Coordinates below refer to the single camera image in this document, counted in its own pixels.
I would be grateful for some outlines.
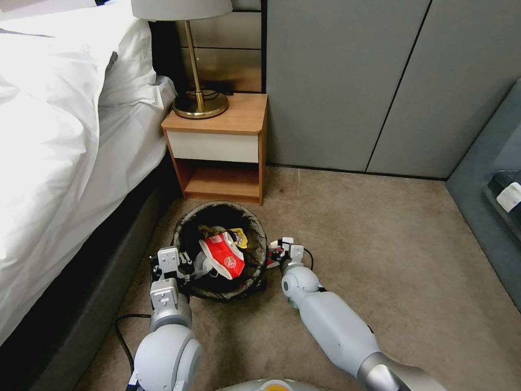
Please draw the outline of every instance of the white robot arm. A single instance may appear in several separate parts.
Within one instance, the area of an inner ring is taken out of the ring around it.
[[[134,360],[128,391],[189,391],[202,354],[191,330],[192,310],[186,295],[178,290],[181,260],[175,247],[157,252],[160,276],[150,287],[154,308],[150,333],[141,341]]]
[[[386,357],[371,328],[303,265],[303,246],[292,238],[284,238],[282,245],[282,291],[331,362],[367,391],[445,391],[422,369]]]

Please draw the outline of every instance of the bed frame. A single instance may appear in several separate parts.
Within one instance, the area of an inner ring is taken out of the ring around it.
[[[184,91],[174,24],[156,22],[151,31],[154,69]],[[165,156],[94,231],[0,346],[4,389],[74,388],[116,317],[159,217],[179,195],[171,159]]]

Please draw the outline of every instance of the nightstand drawer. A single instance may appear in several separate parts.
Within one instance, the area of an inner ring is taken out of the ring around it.
[[[167,135],[175,158],[259,162],[258,135],[228,135],[173,130],[167,130]]]

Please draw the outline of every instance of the brass lamp base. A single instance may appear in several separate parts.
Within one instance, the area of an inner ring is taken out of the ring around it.
[[[203,90],[204,98],[198,102],[195,92],[188,92],[174,100],[174,112],[183,118],[204,119],[215,117],[226,111],[228,98],[226,95],[211,90]]]

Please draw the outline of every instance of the carpet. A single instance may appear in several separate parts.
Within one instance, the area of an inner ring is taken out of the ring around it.
[[[264,205],[245,204],[268,240],[293,236],[315,257],[321,283],[370,325],[381,350],[423,368],[448,390],[521,389],[521,316],[444,183],[268,168]],[[121,313],[150,312],[148,255],[170,244],[175,222],[201,201],[175,200],[158,223]],[[361,390],[332,365],[282,294],[278,269],[265,292],[221,304],[192,298],[204,347],[195,391],[260,377]],[[122,331],[133,352],[148,320]],[[126,357],[110,330],[76,391],[124,389]]]

